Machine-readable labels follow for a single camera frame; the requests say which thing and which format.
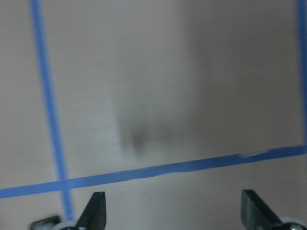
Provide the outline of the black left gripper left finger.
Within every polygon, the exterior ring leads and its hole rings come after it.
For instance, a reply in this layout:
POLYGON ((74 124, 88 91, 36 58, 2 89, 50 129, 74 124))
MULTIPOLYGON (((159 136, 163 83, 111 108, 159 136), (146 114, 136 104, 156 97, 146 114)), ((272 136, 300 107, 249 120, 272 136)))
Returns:
POLYGON ((79 217, 75 229, 104 230, 106 227, 105 192, 94 192, 79 217))

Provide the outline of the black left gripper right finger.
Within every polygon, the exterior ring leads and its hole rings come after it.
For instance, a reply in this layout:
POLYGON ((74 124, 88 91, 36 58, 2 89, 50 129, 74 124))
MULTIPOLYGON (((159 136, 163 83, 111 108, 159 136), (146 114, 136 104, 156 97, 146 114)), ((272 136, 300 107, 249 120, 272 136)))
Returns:
POLYGON ((276 230, 282 221, 254 190, 241 192, 241 221, 246 230, 276 230))

